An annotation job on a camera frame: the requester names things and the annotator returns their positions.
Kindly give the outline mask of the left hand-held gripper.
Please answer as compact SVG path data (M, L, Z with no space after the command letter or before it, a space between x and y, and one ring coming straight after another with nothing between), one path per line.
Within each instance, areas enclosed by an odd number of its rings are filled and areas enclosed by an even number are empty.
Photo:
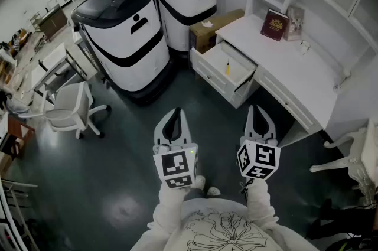
M185 112L168 112L154 130L153 158L160 180L168 188L188 188L195 183L198 145L191 142Z

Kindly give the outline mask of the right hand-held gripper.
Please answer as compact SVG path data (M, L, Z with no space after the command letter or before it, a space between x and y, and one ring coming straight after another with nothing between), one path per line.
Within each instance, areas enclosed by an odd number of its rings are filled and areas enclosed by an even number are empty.
M276 128L273 120L259 105L257 105L257 108L263 118L263 131L260 134L256 130L258 128L256 109L253 105L250 105L245 125L246 140L242 142L236 158L241 176L267 180L279 168L281 149L269 144L250 141L261 137L265 140L276 139Z

